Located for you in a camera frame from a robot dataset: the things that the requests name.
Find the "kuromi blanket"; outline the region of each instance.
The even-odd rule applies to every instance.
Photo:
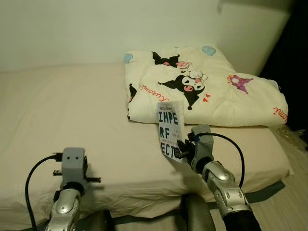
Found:
[[[217,48],[131,51],[124,57],[130,120],[156,123],[158,102],[184,103],[187,124],[279,125],[288,106],[275,81],[236,73]]]

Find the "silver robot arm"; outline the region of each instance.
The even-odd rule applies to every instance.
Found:
[[[188,134],[189,141],[178,141],[181,153],[175,154],[177,158],[186,158],[193,171],[200,173],[207,183],[208,188],[215,196],[217,208],[225,223],[227,231],[261,231],[252,209],[241,188],[235,183],[234,175],[225,169],[212,156],[213,137],[198,136],[201,133],[210,133],[208,125],[200,125],[192,128]],[[203,218],[197,218],[200,201],[194,197],[188,197],[186,207],[194,213],[194,219],[189,221],[189,231],[214,231],[215,225],[209,212],[202,211]],[[206,219],[208,222],[201,227],[197,220]]]
[[[101,182],[101,178],[87,178],[87,157],[83,148],[65,148],[62,171],[55,170],[54,176],[62,176],[60,191],[56,192],[51,219],[46,231],[74,231],[79,218],[81,197],[86,193],[89,182]]]

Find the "white bed sheet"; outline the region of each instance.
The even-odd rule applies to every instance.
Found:
[[[40,159],[65,147],[84,147],[88,176],[101,177],[83,197],[84,217],[100,209],[113,216],[155,217],[180,204],[184,193],[213,196],[188,165],[166,159],[157,125],[129,122],[122,64],[42,68],[0,74],[0,230],[30,227],[24,198],[26,177]],[[243,190],[253,192],[292,173],[276,138],[265,127],[212,128],[241,147],[246,164]],[[213,155],[239,182],[235,148],[214,138]],[[37,223],[49,218],[61,164],[40,166],[30,182]]]

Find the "white wall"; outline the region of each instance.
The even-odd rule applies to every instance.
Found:
[[[289,13],[253,2],[0,0],[0,71],[121,62],[128,50],[214,44],[237,71],[256,74]]]

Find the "white card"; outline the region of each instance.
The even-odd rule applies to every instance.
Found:
[[[182,163],[174,156],[180,153],[178,140],[185,140],[183,102],[171,101],[157,104],[158,132],[163,155]]]

